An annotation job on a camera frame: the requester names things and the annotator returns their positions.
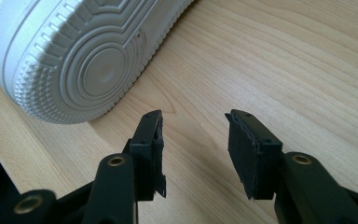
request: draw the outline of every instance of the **shoe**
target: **shoe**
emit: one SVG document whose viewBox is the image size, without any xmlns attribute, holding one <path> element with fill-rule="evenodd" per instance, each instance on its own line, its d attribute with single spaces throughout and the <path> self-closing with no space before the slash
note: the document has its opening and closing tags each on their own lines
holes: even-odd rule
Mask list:
<svg viewBox="0 0 358 224">
<path fill-rule="evenodd" d="M 110 110 L 190 0 L 0 0 L 0 86 L 61 124 Z"/>
</svg>

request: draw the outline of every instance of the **wood grain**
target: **wood grain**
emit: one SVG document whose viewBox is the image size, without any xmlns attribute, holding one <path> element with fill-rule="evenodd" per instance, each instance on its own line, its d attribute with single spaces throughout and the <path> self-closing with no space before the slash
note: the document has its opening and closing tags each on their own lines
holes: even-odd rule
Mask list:
<svg viewBox="0 0 358 224">
<path fill-rule="evenodd" d="M 196 1 L 99 119 L 48 124 L 0 89 L 0 161 L 21 192 L 61 197 L 122 150 L 144 113 L 162 109 L 168 197 L 140 203 L 141 222 L 276 223 L 273 202 L 246 199 L 228 156 L 232 108 L 358 192 L 358 1 Z"/>
</svg>

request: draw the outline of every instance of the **screw hole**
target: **screw hole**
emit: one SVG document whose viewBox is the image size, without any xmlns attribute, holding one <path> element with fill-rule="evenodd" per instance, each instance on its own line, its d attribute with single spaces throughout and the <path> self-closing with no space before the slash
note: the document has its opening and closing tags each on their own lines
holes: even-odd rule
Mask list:
<svg viewBox="0 0 358 224">
<path fill-rule="evenodd" d="M 121 164 L 124 164 L 124 162 L 126 162 L 126 159 L 124 159 L 124 157 L 114 157 L 110 159 L 107 164 L 110 166 L 119 166 Z"/>
<path fill-rule="evenodd" d="M 14 207 L 14 213 L 18 215 L 30 213 L 36 208 L 38 208 L 42 204 L 42 202 L 43 197 L 39 194 L 30 195 L 16 204 L 16 206 Z"/>
<path fill-rule="evenodd" d="M 293 161 L 303 165 L 310 165 L 312 163 L 312 160 L 310 158 L 302 155 L 294 155 L 292 159 Z"/>
</svg>

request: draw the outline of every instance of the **rubber sole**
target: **rubber sole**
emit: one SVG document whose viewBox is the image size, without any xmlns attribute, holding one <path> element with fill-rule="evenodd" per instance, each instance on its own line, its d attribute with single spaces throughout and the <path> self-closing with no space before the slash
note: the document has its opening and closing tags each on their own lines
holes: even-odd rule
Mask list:
<svg viewBox="0 0 358 224">
<path fill-rule="evenodd" d="M 2 0 L 0 86 L 36 118 L 96 119 L 124 96 L 191 2 Z"/>
</svg>

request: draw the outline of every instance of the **wooden table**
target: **wooden table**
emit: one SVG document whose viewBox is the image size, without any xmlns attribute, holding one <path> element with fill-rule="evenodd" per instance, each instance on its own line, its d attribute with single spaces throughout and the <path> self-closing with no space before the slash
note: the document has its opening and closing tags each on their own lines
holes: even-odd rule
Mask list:
<svg viewBox="0 0 358 224">
<path fill-rule="evenodd" d="M 61 197 L 159 108 L 168 197 L 140 203 L 141 223 L 277 222 L 273 202 L 247 200 L 228 156 L 232 108 L 358 192 L 358 1 L 196 1 L 127 95 L 88 123 L 31 118 L 0 89 L 0 162 L 20 192 Z"/>
</svg>

